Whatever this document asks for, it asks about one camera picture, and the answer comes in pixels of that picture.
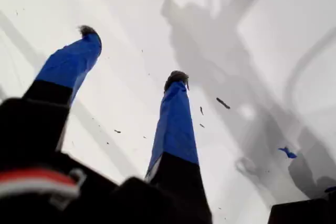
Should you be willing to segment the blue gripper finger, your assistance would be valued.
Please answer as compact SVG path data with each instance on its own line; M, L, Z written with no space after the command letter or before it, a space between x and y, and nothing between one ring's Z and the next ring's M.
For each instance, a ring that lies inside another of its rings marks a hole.
M92 27L82 25L79 30L81 39L49 56L24 99L65 106L72 104L102 51L101 39Z
M212 223L187 95L188 75L171 72L164 85L160 116L145 179L169 196L180 223Z

